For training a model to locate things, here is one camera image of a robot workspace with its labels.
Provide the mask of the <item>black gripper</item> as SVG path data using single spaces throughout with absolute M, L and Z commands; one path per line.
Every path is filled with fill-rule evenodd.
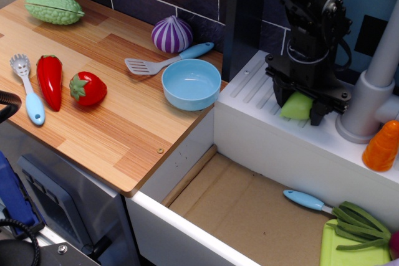
M 277 104 L 283 107 L 294 92 L 313 99 L 310 124 L 319 126 L 330 112 L 345 113 L 350 92 L 336 78 L 328 59 L 301 62 L 281 55 L 266 55 L 266 74 L 272 78 Z

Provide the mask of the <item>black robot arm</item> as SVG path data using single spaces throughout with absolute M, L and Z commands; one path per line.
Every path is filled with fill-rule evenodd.
M 347 70 L 352 54 L 344 37 L 352 21 L 343 0 L 280 0 L 291 27 L 285 55 L 266 56 L 277 103 L 283 107 L 294 92 L 312 99 L 310 123 L 320 125 L 330 112 L 344 114 L 350 92 L 335 74 Z

